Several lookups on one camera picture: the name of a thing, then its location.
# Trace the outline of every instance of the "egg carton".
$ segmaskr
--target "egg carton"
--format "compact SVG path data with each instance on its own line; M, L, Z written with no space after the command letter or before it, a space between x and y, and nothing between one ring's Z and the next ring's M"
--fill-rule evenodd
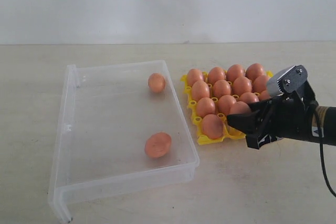
M270 78L273 76L273 73L271 71L266 71L266 75L268 75ZM204 76L204 80L207 82L207 76L208 73L207 72L203 72L203 76ZM222 120L223 124L224 124L224 129L223 129L223 136L217 139L211 139L208 136L204 135L202 133L202 129L201 129L201 122L202 122L202 118L200 116L197 116L196 114L196 105L197 102L194 101L191 97L191 87L188 86L187 83L187 75L183 75L181 77L181 81L184 82L184 93L187 94L188 96L188 105L187 107L189 109L191 109L192 111L192 115L191 115L191 121L192 123L197 127L197 131L196 131L196 135L197 135L197 143L199 145L205 145L205 144L214 144L214 143L220 143L222 142L225 138L231 138L231 139L242 139L245 137L245 134L239 130L236 130L235 128L230 127L227 124L227 118L224 114L222 113L217 113L217 116ZM217 107L217 102L218 102L218 98L214 97L212 94L212 85L210 83L208 83L209 89L210 89L210 95L211 95L211 99L215 102L216 107ZM239 96L234 94L233 97L238 100Z

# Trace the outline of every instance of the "transparent plastic box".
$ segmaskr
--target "transparent plastic box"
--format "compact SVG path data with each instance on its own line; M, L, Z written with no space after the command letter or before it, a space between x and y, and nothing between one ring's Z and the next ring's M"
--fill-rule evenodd
M153 94L148 77L166 88ZM146 156L146 140L172 137L171 151ZM165 61L106 67L67 66L48 202L61 222L67 205L193 179L200 160Z

